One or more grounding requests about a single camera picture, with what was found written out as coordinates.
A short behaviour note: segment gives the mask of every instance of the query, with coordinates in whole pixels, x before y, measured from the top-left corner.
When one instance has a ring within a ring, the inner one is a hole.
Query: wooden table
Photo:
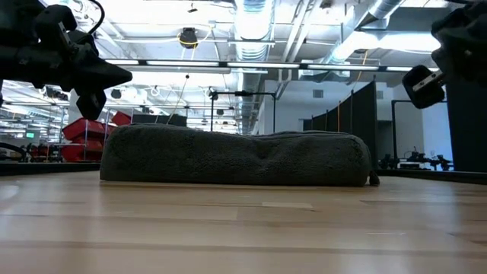
[[[379,188],[0,177],[0,272],[487,273],[487,186]]]

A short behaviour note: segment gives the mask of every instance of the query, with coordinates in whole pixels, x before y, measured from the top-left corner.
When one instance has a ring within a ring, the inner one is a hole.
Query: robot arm
[[[431,26],[441,47],[431,57],[438,72],[418,65],[403,78],[403,85],[415,107],[430,107],[444,99],[441,86],[455,78],[487,85],[487,2],[458,8]]]
[[[98,57],[91,33],[101,21],[84,33],[76,30],[71,9],[44,8],[37,0],[0,0],[0,16],[1,80],[75,89],[80,96],[76,104],[87,119],[99,117],[107,101],[104,89],[132,80],[132,73]]]

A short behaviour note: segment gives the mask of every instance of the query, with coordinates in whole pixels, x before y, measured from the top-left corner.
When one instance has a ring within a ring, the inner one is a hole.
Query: white wall
[[[422,118],[426,156],[443,155],[452,160],[447,104],[439,103],[424,109]]]
[[[359,82],[355,90],[364,87],[368,82]],[[276,81],[266,81],[265,90],[267,92],[275,91],[277,88]],[[323,98],[313,98],[313,89],[323,90]],[[318,116],[335,108],[339,101],[346,100],[350,95],[352,85],[342,82],[324,82],[313,83],[309,81],[292,81],[287,86],[285,93],[277,101],[275,131],[301,131],[303,129],[303,119],[311,119],[312,116]],[[390,101],[393,99],[392,89],[386,86],[386,83],[377,83],[377,90],[384,92],[384,98],[377,100],[377,118],[379,120],[392,119]],[[254,128],[260,134],[272,133],[272,98],[268,97],[261,105],[259,112],[259,122]]]
[[[394,100],[409,100],[402,85],[394,88],[393,95]],[[418,110],[411,103],[396,103],[396,141],[400,158],[416,146],[428,158],[443,155],[448,160],[453,159],[447,104]]]
[[[76,105],[76,101],[78,100],[79,96],[76,94],[75,90],[72,90],[69,95],[69,115],[68,115],[68,124],[73,123],[77,119],[82,118],[81,112],[79,112],[78,106]]]

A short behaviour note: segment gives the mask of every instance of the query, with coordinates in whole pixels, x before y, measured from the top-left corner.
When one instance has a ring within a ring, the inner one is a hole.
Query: metal frame
[[[400,65],[337,65],[305,64],[296,62],[227,62],[227,61],[177,61],[151,59],[106,59],[106,62],[126,69],[137,67],[154,68],[233,68],[233,69],[306,69],[315,71],[353,71],[353,72],[408,72],[410,66]],[[438,68],[429,68],[436,72]]]
[[[255,96],[255,95],[269,95],[272,97],[273,100],[273,109],[272,109],[272,131],[275,133],[275,93],[269,93],[269,92],[246,92],[245,94],[242,94],[242,92],[219,92],[219,91],[212,91],[210,93],[210,100],[212,101],[212,116],[211,116],[211,125],[210,125],[210,132],[213,131],[213,112],[215,111],[214,109],[214,102],[215,102],[215,97],[218,94],[228,94],[228,95],[235,95],[235,96],[240,96],[240,97],[245,97],[245,96]]]

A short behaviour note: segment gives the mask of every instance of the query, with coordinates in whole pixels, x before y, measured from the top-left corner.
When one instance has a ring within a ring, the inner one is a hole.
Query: fluorescent light
[[[212,108],[212,106],[207,106],[207,107],[205,107],[205,106],[194,106],[194,107],[189,106],[189,108],[191,110],[210,110]],[[217,107],[217,106],[213,106],[213,109],[214,110],[229,110],[230,107]]]
[[[309,64],[307,66],[307,69],[376,72],[379,70],[379,67],[376,65],[312,65],[312,64]]]
[[[408,72],[412,69],[412,67],[387,67],[388,72]]]
[[[441,46],[429,32],[389,33],[382,37],[379,47],[382,49],[402,49],[432,52]]]
[[[252,69],[299,69],[300,64],[268,63],[268,62],[229,62],[231,68],[252,68]]]
[[[148,107],[145,104],[106,104],[105,107],[113,107],[113,108],[124,108],[124,107]]]
[[[189,67],[218,67],[218,62],[200,61],[147,61],[147,65],[189,66]]]
[[[49,106],[57,106],[57,107],[67,107],[69,103],[31,103],[31,102],[5,102],[5,105],[8,106],[24,106],[24,107],[49,107]]]
[[[269,45],[274,46],[275,41],[264,41],[264,40],[235,40],[235,39],[228,39],[227,43],[229,44],[256,44],[256,45]]]
[[[186,85],[185,93],[195,88],[189,88],[190,85],[198,85],[202,87],[217,87],[224,86],[223,76],[215,73],[192,73],[184,70],[184,72],[132,72],[131,84],[146,84],[149,86],[174,86],[173,89],[181,89],[186,82],[186,73],[189,73],[189,79]],[[236,75],[226,75],[225,80],[232,82]]]
[[[5,102],[7,105],[12,106],[52,106],[51,103],[27,103],[27,102]]]
[[[29,124],[29,126],[37,126],[37,127],[41,127],[41,128],[47,128],[47,125],[41,124],[41,123],[31,123],[31,124]]]
[[[112,65],[138,65],[138,60],[107,59],[105,61]]]
[[[0,129],[3,133],[25,133],[25,129]]]
[[[249,70],[249,69],[232,69],[232,73],[247,73],[247,74],[268,74],[269,72],[266,70]]]

